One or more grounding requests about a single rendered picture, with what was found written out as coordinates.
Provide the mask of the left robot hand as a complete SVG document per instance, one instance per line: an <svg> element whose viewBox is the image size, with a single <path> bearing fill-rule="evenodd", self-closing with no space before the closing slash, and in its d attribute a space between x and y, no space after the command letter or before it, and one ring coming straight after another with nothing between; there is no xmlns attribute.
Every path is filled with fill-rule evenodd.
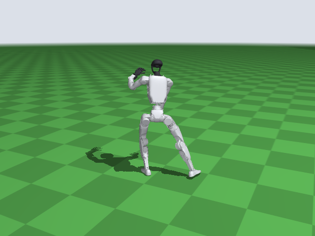
<svg viewBox="0 0 315 236"><path fill-rule="evenodd" d="M146 71L144 68L137 68L137 70L135 71L135 73L133 73L133 75L135 75L134 80L137 78L138 75L140 74L145 74L145 72L142 71Z"/></svg>

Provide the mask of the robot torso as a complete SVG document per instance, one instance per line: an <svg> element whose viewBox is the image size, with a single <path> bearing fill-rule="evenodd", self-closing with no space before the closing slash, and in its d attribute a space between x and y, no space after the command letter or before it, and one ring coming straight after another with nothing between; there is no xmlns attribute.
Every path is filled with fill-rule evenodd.
<svg viewBox="0 0 315 236"><path fill-rule="evenodd" d="M153 105L151 110L151 122L163 122L163 110L159 104L164 103L167 96L167 78L163 76L149 76L147 83L147 96Z"/></svg>

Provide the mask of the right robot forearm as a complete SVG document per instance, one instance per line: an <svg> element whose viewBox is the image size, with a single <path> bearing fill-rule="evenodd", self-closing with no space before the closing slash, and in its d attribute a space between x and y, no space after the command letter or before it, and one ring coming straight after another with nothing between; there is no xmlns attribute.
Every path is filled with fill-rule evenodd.
<svg viewBox="0 0 315 236"><path fill-rule="evenodd" d="M165 105L165 103L166 103L166 100L167 100L167 99L165 99L164 103L162 103L162 104L159 104L159 106L161 106L161 110L163 110L163 108L164 108L164 105Z"/></svg>

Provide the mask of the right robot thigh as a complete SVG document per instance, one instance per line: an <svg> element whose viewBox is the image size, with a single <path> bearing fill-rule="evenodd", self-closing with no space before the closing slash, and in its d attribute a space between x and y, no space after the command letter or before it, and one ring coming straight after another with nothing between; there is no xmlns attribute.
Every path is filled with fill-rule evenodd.
<svg viewBox="0 0 315 236"><path fill-rule="evenodd" d="M165 115L165 114L163 114L163 123L168 127L168 129L170 130L170 133L173 135L173 137L177 141L175 144L175 148L177 150L182 150L180 147L180 142L181 141L184 142L184 139L178 125L176 125L175 121L173 120L171 116Z"/></svg>

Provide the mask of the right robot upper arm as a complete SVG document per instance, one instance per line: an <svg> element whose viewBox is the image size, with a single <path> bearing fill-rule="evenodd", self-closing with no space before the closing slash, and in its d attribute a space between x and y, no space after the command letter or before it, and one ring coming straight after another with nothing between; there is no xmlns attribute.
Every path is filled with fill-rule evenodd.
<svg viewBox="0 0 315 236"><path fill-rule="evenodd" d="M169 94L170 89L171 89L172 86L173 86L172 80L167 78L167 95ZM167 96L166 96L166 99L167 99Z"/></svg>

